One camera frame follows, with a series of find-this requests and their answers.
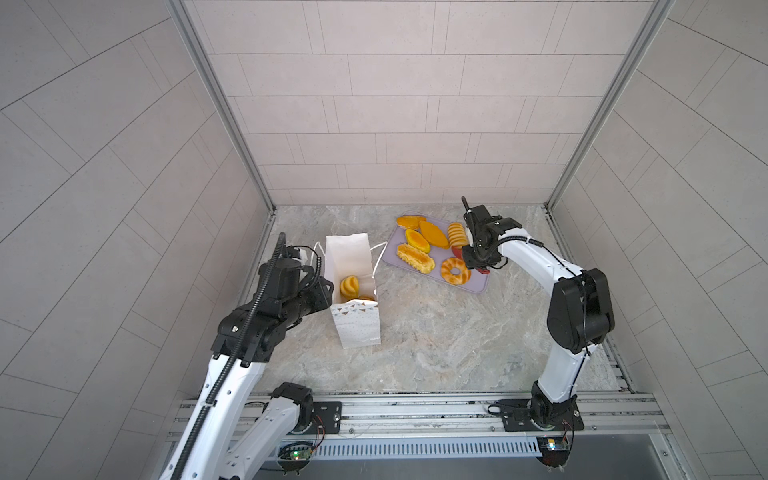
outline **marble countertop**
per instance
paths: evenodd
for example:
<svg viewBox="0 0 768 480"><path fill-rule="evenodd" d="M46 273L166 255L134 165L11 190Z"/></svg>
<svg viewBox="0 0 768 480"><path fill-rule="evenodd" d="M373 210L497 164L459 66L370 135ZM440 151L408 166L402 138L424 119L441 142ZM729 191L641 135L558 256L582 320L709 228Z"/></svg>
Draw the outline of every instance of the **marble countertop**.
<svg viewBox="0 0 768 480"><path fill-rule="evenodd" d="M460 205L280 207L263 260L279 232L288 244L325 244L326 235L367 232L371 246L386 241L395 218L413 210L462 221ZM558 252L539 206L488 206L512 217ZM255 291L257 280L252 290ZM407 270L379 265L376 272L381 345L343 349L328 310L307 316L275 348L254 392L288 381L317 392L529 391L544 369L552 339L549 299L516 264L492 271L485 292L465 292ZM578 379L581 391L618 390L602 348Z"/></svg>

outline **purple tray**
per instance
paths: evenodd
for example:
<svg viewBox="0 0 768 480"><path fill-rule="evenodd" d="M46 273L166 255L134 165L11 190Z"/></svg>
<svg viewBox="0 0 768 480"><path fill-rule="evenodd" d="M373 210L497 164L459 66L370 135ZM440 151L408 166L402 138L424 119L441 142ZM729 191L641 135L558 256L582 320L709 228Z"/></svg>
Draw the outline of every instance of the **purple tray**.
<svg viewBox="0 0 768 480"><path fill-rule="evenodd" d="M442 218L434 218L430 217L429 215L420 214L418 212L405 212L403 215L421 215L422 217L426 217L428 222L433 223L439 227L446 236L448 236L448 225L453 223L448 222L447 220L443 220ZM401 228L399 225L395 225L395 229L392 231L392 235L389 236L389 242L386 244L384 254L382 255L382 260L384 260L384 263L388 263L389 265L393 266L399 266L400 268L408 270L411 273L415 273L416 275L427 276L433 280L451 285L450 283L446 282L440 275L440 266L442 263L446 259L453 257L453 252L450 248L445 249L432 246L432 251L429 252L429 256L432 257L432 259L435 261L435 268L429 273L421 273L417 270L414 270L412 266L403 262L397 256L397 247L401 243L406 243L406 230ZM483 290L485 290L486 285L488 285L488 275L483 275L477 270L473 270L472 276L469 277L469 281L467 281L467 283L464 285L452 286L472 293L481 293Z"/></svg>

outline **pastry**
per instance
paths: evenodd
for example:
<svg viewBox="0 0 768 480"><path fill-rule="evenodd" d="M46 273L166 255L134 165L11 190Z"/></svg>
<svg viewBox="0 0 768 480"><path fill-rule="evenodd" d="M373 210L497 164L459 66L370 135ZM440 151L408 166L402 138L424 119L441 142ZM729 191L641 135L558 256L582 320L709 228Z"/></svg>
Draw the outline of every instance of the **pastry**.
<svg viewBox="0 0 768 480"><path fill-rule="evenodd" d="M448 248L448 239L445 238L445 234L437 226L432 223L422 220L419 222L419 230L427 241L438 248Z"/></svg>
<svg viewBox="0 0 768 480"><path fill-rule="evenodd" d="M412 228L413 230L419 228L420 221L426 222L427 219L421 215L403 215L402 217L397 217L397 224L399 226L403 228Z"/></svg>
<svg viewBox="0 0 768 480"><path fill-rule="evenodd" d="M360 295L360 281L356 276L350 275L341 281L339 285L339 293L344 301L349 302L353 298L357 298Z"/></svg>
<svg viewBox="0 0 768 480"><path fill-rule="evenodd" d="M403 262L417 269L421 273L429 273L435 268L435 261L426 253L402 243L397 247L397 256Z"/></svg>
<svg viewBox="0 0 768 480"><path fill-rule="evenodd" d="M462 248L464 245L469 245L469 239L464 231L464 225L460 223L451 223L448 225L448 243L451 247Z"/></svg>
<svg viewBox="0 0 768 480"><path fill-rule="evenodd" d="M451 273L451 270L458 269L458 275ZM440 266L440 275L442 278L451 285L464 285L469 281L469 277L472 276L472 272L467 270L467 266L464 264L464 260L460 260L456 257L448 258Z"/></svg>
<svg viewBox="0 0 768 480"><path fill-rule="evenodd" d="M429 242L416 230L406 228L406 241L411 247L417 248L424 253L429 253L432 249Z"/></svg>

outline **white paper bag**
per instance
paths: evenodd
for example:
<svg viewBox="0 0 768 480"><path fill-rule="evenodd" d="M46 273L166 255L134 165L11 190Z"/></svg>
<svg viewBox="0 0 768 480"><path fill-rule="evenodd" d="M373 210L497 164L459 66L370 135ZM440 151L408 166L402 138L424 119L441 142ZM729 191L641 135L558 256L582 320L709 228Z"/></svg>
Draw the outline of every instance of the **white paper bag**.
<svg viewBox="0 0 768 480"><path fill-rule="evenodd" d="M381 243L373 248L385 245L386 243ZM360 294L378 299L376 281L373 279L376 268L371 267L371 250L367 233L326 237L323 276L334 285L331 315L336 324L336 331L339 332L341 345L345 349L381 343L379 302L350 300L344 303L339 292L341 281L354 275L360 281Z"/></svg>

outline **side wall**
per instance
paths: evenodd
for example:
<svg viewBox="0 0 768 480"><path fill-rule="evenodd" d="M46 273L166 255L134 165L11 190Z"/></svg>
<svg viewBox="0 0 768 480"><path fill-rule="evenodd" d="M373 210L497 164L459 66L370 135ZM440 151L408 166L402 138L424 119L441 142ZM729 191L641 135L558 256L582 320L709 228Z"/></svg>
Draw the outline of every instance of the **side wall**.
<svg viewBox="0 0 768 480"><path fill-rule="evenodd" d="M763 0L678 0L554 209L699 480L768 478L765 25Z"/></svg>
<svg viewBox="0 0 768 480"><path fill-rule="evenodd" d="M162 0L7 0L0 45L0 477L136 479L266 208Z"/></svg>
<svg viewBox="0 0 768 480"><path fill-rule="evenodd" d="M278 204L531 204L650 2L185 2Z"/></svg>

